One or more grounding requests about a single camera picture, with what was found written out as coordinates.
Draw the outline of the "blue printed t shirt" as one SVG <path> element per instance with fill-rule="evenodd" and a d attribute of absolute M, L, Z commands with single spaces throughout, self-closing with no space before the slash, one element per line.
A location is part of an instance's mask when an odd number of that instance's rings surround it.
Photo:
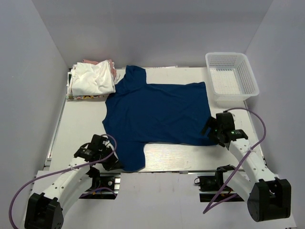
<path fill-rule="evenodd" d="M 128 65 L 108 96 L 103 126 L 117 145 L 116 154 L 128 172 L 145 167 L 147 143 L 211 146 L 201 131 L 211 115 L 204 82 L 147 83 L 145 69 Z"/>

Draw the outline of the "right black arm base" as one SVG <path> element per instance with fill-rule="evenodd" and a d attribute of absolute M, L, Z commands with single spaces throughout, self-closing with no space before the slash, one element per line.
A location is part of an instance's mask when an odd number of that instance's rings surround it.
<path fill-rule="evenodd" d="M 215 175 L 198 176 L 194 180 L 194 185 L 198 186 L 199 188 L 199 198 L 200 202 L 202 203 L 210 202 L 220 188 L 216 182 Z M 243 199 L 239 195 L 235 194 L 229 187 L 225 187 L 224 190 L 217 196 L 214 202 L 219 202 L 226 198 L 230 198 L 228 202 L 243 202 Z"/>

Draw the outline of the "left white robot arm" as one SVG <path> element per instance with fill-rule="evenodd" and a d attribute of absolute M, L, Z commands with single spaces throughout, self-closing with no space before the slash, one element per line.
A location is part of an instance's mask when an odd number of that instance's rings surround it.
<path fill-rule="evenodd" d="M 64 216 L 79 199 L 98 192 L 114 193 L 101 186 L 101 173 L 96 164 L 119 161 L 115 155 L 117 142 L 108 134 L 94 135 L 74 153 L 67 168 L 57 172 L 59 177 L 40 194 L 33 193 L 25 215 L 26 229 L 60 229 Z"/>

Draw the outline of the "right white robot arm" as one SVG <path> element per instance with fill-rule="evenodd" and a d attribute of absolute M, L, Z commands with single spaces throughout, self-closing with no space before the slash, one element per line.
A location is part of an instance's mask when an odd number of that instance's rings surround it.
<path fill-rule="evenodd" d="M 239 162 L 237 166 L 218 167 L 212 177 L 198 178 L 201 192 L 216 191 L 204 213 L 219 203 L 240 197 L 256 222 L 290 217 L 290 183 L 273 173 L 254 152 L 244 130 L 235 128 L 230 110 L 209 117 L 202 134 L 225 147 Z"/>

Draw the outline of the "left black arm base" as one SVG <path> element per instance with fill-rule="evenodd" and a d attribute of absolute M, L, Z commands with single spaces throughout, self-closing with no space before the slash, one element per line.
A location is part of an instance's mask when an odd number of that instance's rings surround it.
<path fill-rule="evenodd" d="M 96 181 L 94 187 L 85 191 L 80 199 L 109 199 L 115 200 L 121 182 L 121 174 L 109 173 L 100 174 L 99 182 Z"/>

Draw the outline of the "white plastic basket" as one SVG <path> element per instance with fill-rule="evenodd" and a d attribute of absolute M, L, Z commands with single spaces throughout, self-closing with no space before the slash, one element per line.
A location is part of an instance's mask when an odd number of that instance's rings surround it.
<path fill-rule="evenodd" d="M 258 84 L 245 54 L 209 52 L 205 62 L 216 102 L 243 102 L 258 96 Z"/>

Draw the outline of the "floral folded t shirt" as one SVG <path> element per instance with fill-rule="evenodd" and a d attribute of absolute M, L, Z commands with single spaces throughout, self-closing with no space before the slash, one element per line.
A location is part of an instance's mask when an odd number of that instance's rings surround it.
<path fill-rule="evenodd" d="M 73 101 L 73 100 L 97 100 L 100 98 L 107 98 L 109 94 L 102 94 L 102 95 L 66 95 L 66 100 Z"/>

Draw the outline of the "pink folded t shirt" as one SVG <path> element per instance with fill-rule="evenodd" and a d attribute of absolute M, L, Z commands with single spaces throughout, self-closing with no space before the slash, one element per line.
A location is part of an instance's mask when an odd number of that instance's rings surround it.
<path fill-rule="evenodd" d="M 97 64 L 100 63 L 98 61 L 91 61 L 91 60 L 86 60 L 86 59 L 83 59 L 82 62 L 83 63 L 94 64 L 94 65 L 97 65 Z M 117 73 L 117 70 L 115 69 L 115 63 L 111 59 L 108 59 L 108 62 L 110 63 L 114 84 L 117 84 L 120 80 L 121 75 L 119 73 Z"/>

